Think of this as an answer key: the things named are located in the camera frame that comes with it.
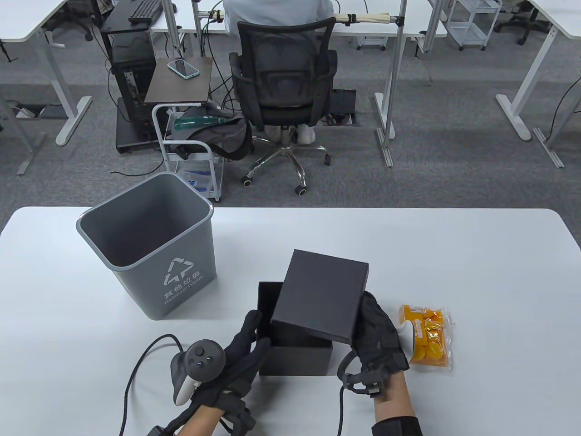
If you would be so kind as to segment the person's right hand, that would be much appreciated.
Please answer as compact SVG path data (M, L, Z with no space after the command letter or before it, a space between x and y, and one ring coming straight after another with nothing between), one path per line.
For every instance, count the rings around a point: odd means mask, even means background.
M365 291L359 305L359 315L351 349L361 363L363 384L370 395L378 395L391 375L409 369L398 330L380 307L376 298Z

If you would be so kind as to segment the person's left hand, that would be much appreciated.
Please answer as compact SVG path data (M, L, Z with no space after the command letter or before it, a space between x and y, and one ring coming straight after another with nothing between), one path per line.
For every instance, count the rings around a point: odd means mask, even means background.
M244 401L271 348L271 341L258 339L262 315L251 310L241 330L225 349L226 365L222 374L195 391L189 407L191 417L181 428L183 436L211 436L222 420L231 423L231 434L244 436L253 430L256 420Z

